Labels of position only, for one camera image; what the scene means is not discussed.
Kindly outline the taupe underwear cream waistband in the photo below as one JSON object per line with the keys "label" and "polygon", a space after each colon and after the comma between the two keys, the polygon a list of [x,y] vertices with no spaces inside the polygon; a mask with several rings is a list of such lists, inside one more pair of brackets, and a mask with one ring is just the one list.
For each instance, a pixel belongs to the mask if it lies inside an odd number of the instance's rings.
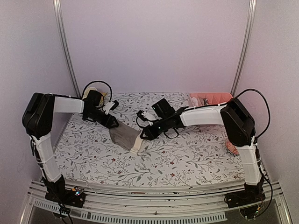
{"label": "taupe underwear cream waistband", "polygon": [[131,153],[137,154],[141,149],[143,139],[141,139],[141,130],[136,130],[122,122],[118,127],[109,129],[112,142]]}

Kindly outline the grey boxer briefs white trim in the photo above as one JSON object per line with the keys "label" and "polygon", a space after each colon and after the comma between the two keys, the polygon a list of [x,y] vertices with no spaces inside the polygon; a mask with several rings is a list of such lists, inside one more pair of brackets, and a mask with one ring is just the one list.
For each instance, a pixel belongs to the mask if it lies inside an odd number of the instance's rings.
{"label": "grey boxer briefs white trim", "polygon": [[210,105],[207,98],[197,97],[197,101],[199,106]]}

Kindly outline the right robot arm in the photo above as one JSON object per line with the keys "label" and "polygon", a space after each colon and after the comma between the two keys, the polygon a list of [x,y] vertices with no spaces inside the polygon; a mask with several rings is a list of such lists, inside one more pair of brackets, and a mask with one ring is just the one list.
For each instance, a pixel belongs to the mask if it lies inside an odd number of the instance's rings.
{"label": "right robot arm", "polygon": [[229,208],[265,200],[261,170],[261,157],[257,149],[255,121],[240,100],[232,98],[226,103],[198,107],[184,106],[175,110],[166,99],[152,106],[156,116],[139,111],[137,117],[148,122],[142,127],[141,139],[154,140],[170,129],[199,125],[222,125],[229,142],[235,146],[245,173],[244,190],[225,195]]}

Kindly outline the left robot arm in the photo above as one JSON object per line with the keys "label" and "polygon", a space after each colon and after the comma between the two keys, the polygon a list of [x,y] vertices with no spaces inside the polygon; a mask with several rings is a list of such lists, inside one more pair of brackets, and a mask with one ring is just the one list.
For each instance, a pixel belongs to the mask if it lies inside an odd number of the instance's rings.
{"label": "left robot arm", "polygon": [[22,124],[30,137],[33,156],[42,172],[47,188],[45,198],[58,204],[82,207],[85,193],[82,188],[66,189],[51,144],[51,130],[55,113],[82,114],[83,120],[97,122],[105,128],[119,126],[117,119],[97,108],[101,94],[91,90],[84,99],[57,94],[34,93],[22,117]]}

